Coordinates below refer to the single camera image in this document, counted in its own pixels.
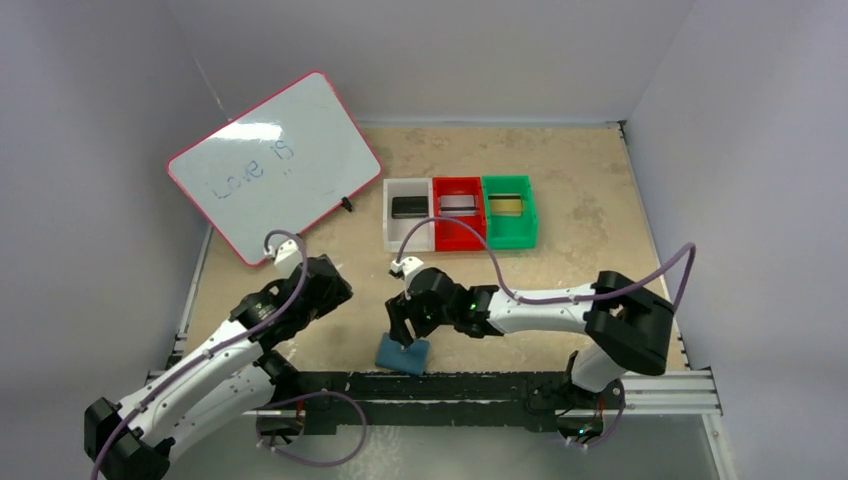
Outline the silver card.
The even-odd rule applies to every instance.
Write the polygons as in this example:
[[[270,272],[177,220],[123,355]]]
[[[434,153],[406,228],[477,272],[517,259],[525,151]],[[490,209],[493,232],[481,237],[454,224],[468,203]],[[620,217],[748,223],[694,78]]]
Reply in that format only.
[[[438,197],[438,215],[444,217],[474,216],[478,203],[474,195],[453,194]]]

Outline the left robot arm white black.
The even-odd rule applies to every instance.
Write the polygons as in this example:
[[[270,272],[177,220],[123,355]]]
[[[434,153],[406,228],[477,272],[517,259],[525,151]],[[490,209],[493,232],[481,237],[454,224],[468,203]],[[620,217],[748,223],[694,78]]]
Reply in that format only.
[[[333,397],[276,346],[350,300],[353,291],[325,255],[279,262],[280,278],[246,295],[195,350],[142,389],[84,412],[92,478],[161,479],[191,446],[257,408]]]

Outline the blue card holder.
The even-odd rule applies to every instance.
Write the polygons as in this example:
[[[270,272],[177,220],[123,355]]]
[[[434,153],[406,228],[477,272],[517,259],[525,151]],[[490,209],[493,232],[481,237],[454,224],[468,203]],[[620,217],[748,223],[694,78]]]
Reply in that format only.
[[[399,342],[392,340],[388,333],[384,333],[377,349],[375,365],[420,376],[425,371],[429,350],[430,343],[426,340],[416,340],[409,347],[403,347]]]

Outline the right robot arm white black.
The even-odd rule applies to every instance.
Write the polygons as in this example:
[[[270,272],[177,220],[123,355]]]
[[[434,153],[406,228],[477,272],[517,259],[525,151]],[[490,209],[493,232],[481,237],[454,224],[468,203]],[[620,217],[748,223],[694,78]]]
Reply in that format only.
[[[471,338],[524,331],[582,334],[591,345],[577,352],[570,382],[599,393],[626,372],[661,376],[675,306],[615,271],[566,289],[509,292],[503,286],[465,287],[435,267],[399,273],[404,287],[385,303],[388,335],[404,348],[449,326]]]

